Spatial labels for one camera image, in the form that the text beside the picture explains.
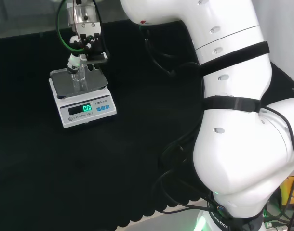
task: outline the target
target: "small hole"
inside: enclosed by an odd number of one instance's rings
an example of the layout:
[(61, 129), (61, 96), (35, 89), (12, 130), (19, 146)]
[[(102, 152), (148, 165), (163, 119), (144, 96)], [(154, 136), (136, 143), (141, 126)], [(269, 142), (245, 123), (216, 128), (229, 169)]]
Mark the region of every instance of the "small hole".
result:
[(221, 80), (221, 81), (228, 80), (229, 75), (221, 75), (218, 79)]
[(225, 130), (223, 128), (215, 128), (214, 132), (219, 133), (219, 134), (223, 134), (225, 132)]

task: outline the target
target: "green cable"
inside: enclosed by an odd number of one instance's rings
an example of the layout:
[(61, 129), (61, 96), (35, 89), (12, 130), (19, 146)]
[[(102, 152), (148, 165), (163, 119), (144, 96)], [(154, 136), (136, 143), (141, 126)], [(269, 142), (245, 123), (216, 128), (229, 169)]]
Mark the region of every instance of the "green cable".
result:
[(79, 49), (79, 50), (77, 50), (77, 49), (73, 49), (72, 47), (68, 46), (68, 45), (66, 44), (66, 42), (63, 40), (63, 38), (61, 37), (60, 30), (59, 30), (59, 12), (58, 12), (58, 16), (57, 16), (57, 32), (58, 32), (58, 36), (59, 36), (61, 42), (63, 43), (63, 45), (64, 45), (66, 48), (68, 48), (68, 50), (70, 50), (70, 51), (72, 51), (72, 52), (82, 52), (82, 51), (84, 51), (84, 49)]

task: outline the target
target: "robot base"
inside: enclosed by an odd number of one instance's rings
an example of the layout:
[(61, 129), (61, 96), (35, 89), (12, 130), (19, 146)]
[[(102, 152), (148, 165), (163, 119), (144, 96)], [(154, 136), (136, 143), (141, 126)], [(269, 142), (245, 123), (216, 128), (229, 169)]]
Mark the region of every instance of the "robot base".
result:
[[(225, 230), (228, 230), (228, 226), (219, 221), (219, 224), (223, 226)], [(261, 228), (258, 231), (265, 231), (266, 228), (262, 223)], [(196, 227), (194, 231), (222, 231), (212, 220), (209, 212), (201, 211), (197, 216)]]
[(52, 93), (64, 128), (112, 116), (117, 113), (107, 87), (73, 97), (58, 99), (52, 79)]

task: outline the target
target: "black cloth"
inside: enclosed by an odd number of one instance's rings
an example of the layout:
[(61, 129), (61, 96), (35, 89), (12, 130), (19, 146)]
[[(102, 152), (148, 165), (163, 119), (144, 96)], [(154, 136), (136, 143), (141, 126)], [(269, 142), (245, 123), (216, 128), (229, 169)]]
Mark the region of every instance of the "black cloth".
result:
[[(151, 185), (163, 148), (201, 115), (201, 76), (191, 68), (174, 79), (163, 74), (130, 21), (104, 24), (104, 32), (111, 59), (103, 70), (117, 115), (73, 128), (62, 127), (48, 83), (69, 58), (56, 32), (0, 39), (0, 231), (114, 230), (174, 206), (160, 193), (152, 199)], [(157, 48), (185, 57), (172, 66), (195, 59), (181, 23), (152, 32)], [(62, 35), (69, 41), (72, 32)], [(291, 98), (292, 87), (273, 65), (262, 102)], [(182, 177), (204, 189), (191, 167)], [(177, 183), (166, 187), (180, 202), (198, 200)]]

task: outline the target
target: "green digital readout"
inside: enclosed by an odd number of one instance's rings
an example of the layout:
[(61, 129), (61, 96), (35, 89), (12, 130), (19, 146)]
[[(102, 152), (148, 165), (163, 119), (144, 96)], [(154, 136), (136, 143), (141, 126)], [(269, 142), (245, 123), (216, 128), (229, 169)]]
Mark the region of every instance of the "green digital readout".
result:
[(92, 107), (91, 107), (90, 103), (76, 106), (76, 107), (72, 107), (72, 108), (68, 109), (70, 115), (75, 115), (75, 114), (78, 114), (81, 112), (88, 112), (91, 110), (92, 110)]
[(88, 112), (88, 111), (91, 111), (91, 110), (92, 110), (92, 108), (91, 108), (90, 103), (83, 105), (83, 111), (84, 112)]

